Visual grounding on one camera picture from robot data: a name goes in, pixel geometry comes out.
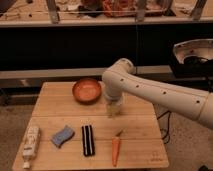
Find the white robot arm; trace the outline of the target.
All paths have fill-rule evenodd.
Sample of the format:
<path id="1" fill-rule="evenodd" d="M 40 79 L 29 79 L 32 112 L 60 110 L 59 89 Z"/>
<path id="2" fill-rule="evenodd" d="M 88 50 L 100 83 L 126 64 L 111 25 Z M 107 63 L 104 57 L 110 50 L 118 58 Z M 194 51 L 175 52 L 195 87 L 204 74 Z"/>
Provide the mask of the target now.
<path id="1" fill-rule="evenodd" d="M 213 130 L 213 92 L 140 78 L 134 71 L 133 63 L 121 58 L 103 72 L 104 96 L 109 103 L 119 102 L 126 92 Z"/>

